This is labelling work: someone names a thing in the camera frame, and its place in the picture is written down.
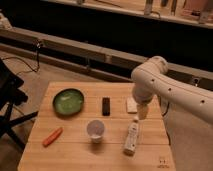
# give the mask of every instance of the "orange carrot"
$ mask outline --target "orange carrot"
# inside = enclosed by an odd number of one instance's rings
[[[50,145],[53,141],[55,141],[59,135],[61,135],[61,133],[63,132],[63,128],[60,127],[57,130],[55,130],[49,137],[47,137],[43,142],[43,146],[47,147],[48,145]]]

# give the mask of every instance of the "green plate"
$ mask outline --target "green plate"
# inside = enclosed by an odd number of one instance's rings
[[[56,113],[69,116],[78,113],[84,103],[84,96],[77,89],[65,89],[59,92],[53,99],[53,108]]]

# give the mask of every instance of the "dark background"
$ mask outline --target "dark background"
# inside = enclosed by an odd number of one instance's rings
[[[0,8],[15,27],[213,71],[213,29],[39,0]]]

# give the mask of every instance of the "black cable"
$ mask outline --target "black cable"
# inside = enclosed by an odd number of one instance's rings
[[[41,44],[41,43],[38,43],[36,47],[37,47],[37,49],[36,49],[36,61],[37,61],[37,66],[36,66],[36,68],[31,67],[25,60],[23,60],[23,59],[21,59],[21,58],[19,58],[19,57],[15,57],[15,56],[14,56],[14,57],[12,56],[12,57],[2,58],[2,60],[17,59],[17,60],[22,61],[27,67],[30,68],[29,71],[20,71],[20,72],[16,73],[16,75],[19,75],[19,74],[21,74],[21,73],[30,73],[30,72],[35,72],[35,73],[37,73],[37,72],[39,71],[39,69],[40,69],[39,50],[41,49],[42,44]]]
[[[111,3],[111,2],[106,2],[106,1],[102,1],[102,0],[94,0],[94,1],[106,4],[106,5],[112,5],[114,7],[122,8],[122,6],[114,4],[114,3]]]
[[[163,117],[168,113],[169,107],[170,107],[170,102],[167,103],[166,111],[162,114]]]

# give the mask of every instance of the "floor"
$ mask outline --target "floor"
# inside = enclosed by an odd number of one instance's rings
[[[11,57],[13,54],[0,52],[0,57]],[[22,58],[31,66],[35,61]],[[24,63],[16,59],[5,60],[11,71],[17,73],[29,70]],[[40,64],[38,73],[20,74],[25,81],[22,90],[28,95],[27,103],[18,106],[23,113],[30,113],[39,109],[48,83],[51,81],[89,81],[100,82],[103,80],[67,71],[61,68]],[[162,112],[165,111],[167,101],[162,99]],[[21,114],[14,110],[13,117]],[[192,114],[184,111],[175,104],[171,104],[167,115],[164,117],[166,129],[171,138],[171,149],[177,171],[212,171],[213,170],[213,127]],[[26,142],[33,120],[15,127],[16,133]],[[0,171],[15,171],[22,151],[7,135],[0,139]]]

